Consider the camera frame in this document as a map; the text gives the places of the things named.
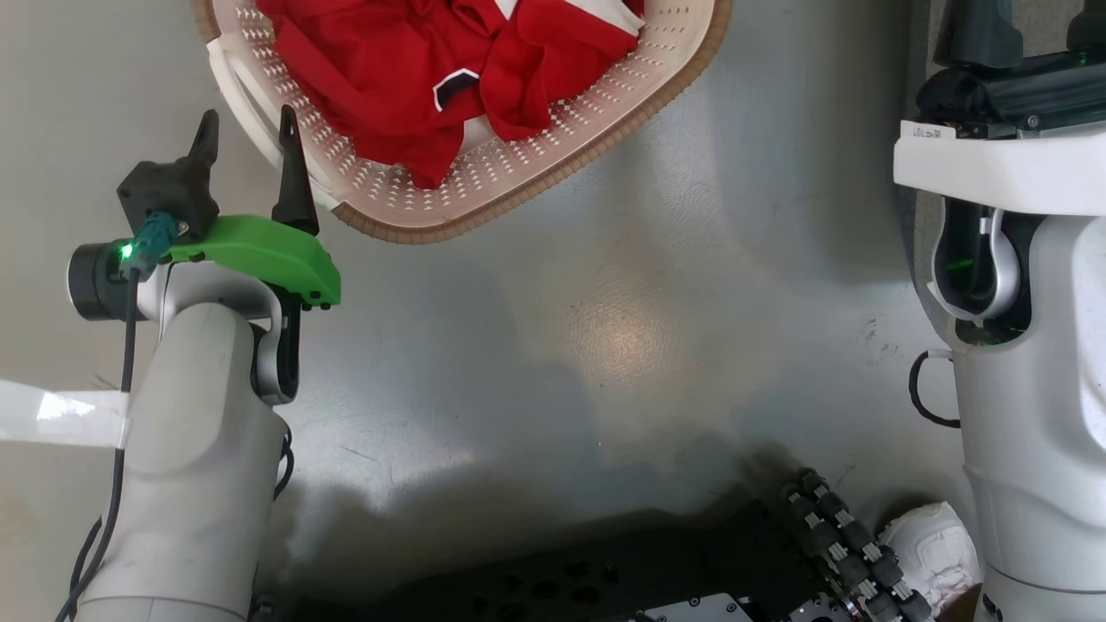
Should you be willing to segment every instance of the white basket handle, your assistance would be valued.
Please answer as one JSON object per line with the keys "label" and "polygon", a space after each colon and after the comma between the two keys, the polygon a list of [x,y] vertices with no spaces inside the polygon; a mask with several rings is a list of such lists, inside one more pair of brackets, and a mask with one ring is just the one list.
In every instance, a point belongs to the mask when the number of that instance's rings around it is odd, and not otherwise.
{"label": "white basket handle", "polygon": [[[227,53],[219,39],[213,39],[207,48],[211,73],[219,84],[219,91],[222,92],[227,105],[234,113],[242,129],[246,129],[246,134],[261,151],[261,155],[265,156],[265,159],[280,170],[284,156],[281,154],[275,132],[270,131],[270,127],[278,126],[274,121],[279,118],[278,111],[275,108],[259,110],[259,106],[272,107],[269,99],[242,62]],[[272,123],[267,124],[262,115],[265,115]],[[307,175],[311,177],[311,191],[315,204],[326,209],[334,209],[340,201],[326,188],[328,185],[326,175],[320,170],[319,165],[306,153],[306,149],[304,149],[303,157],[307,163]]]}

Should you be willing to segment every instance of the green plastic part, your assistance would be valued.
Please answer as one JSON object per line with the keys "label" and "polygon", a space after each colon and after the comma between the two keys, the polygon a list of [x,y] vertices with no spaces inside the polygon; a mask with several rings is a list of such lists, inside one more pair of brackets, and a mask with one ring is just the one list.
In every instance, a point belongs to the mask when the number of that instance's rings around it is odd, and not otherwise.
{"label": "green plastic part", "polygon": [[306,304],[342,302],[342,274],[313,236],[262,216],[220,216],[202,241],[177,245],[174,262],[215,261],[299,294]]}

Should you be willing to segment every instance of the gray glossy floor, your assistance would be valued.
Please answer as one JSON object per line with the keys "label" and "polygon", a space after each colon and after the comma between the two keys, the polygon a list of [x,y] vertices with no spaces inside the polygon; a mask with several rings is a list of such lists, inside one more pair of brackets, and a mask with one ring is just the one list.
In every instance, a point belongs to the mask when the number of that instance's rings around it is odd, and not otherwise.
{"label": "gray glossy floor", "polygon": [[[60,274],[77,243],[126,230],[113,189],[134,163],[182,153],[215,105],[223,209],[264,212],[276,194],[186,2],[85,4],[0,9],[0,257],[41,268],[0,273],[25,294],[0,298],[0,376],[71,388],[118,374],[122,329],[80,321]],[[906,13],[735,0],[702,79],[531,204],[424,248],[324,216],[345,304],[303,329],[301,395],[282,410],[296,473],[263,580],[362,601],[718,515],[800,463],[868,520],[904,498],[968,510],[959,435],[905,386],[941,343],[893,211]],[[951,373],[935,365],[922,388],[954,413]],[[103,453],[0,449],[0,620],[61,602],[108,471]]]}

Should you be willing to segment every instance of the red cloth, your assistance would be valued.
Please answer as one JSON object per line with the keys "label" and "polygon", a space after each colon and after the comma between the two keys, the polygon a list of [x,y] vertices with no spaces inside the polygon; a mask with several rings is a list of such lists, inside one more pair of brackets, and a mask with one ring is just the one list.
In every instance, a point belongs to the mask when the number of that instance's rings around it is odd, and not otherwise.
{"label": "red cloth", "polygon": [[[627,4],[640,11],[643,2]],[[358,156],[400,164],[427,188],[449,173],[465,121],[487,112],[501,138],[533,136],[549,127],[551,102],[583,93],[637,48],[634,34],[570,0],[518,0],[510,19],[495,0],[257,6],[289,73],[335,132]]]}

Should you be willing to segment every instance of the basket rim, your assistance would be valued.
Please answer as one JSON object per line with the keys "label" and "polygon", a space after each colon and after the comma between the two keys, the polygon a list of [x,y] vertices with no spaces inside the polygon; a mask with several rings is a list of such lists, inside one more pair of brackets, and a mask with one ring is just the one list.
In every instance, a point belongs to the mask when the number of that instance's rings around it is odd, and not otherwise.
{"label": "basket rim", "polygon": [[[707,65],[710,64],[710,61],[718,53],[722,44],[722,39],[730,23],[733,0],[713,1],[714,8],[711,11],[707,33],[699,43],[699,48],[684,66],[618,123],[611,126],[606,132],[595,136],[595,138],[577,149],[571,157],[561,160],[544,174],[463,216],[448,222],[428,227],[400,227],[382,222],[346,201],[342,201],[331,211],[338,220],[342,220],[366,236],[395,243],[426,245],[456,238],[519,207],[556,184],[564,182],[574,173],[606,154],[619,141],[636,131],[646,121],[671,103],[672,100],[687,90],[706,71]],[[213,2],[215,0],[192,0],[191,2],[192,12],[196,17],[196,27],[200,32],[200,37],[204,38],[205,43],[210,43],[222,35],[219,22],[215,17]]]}

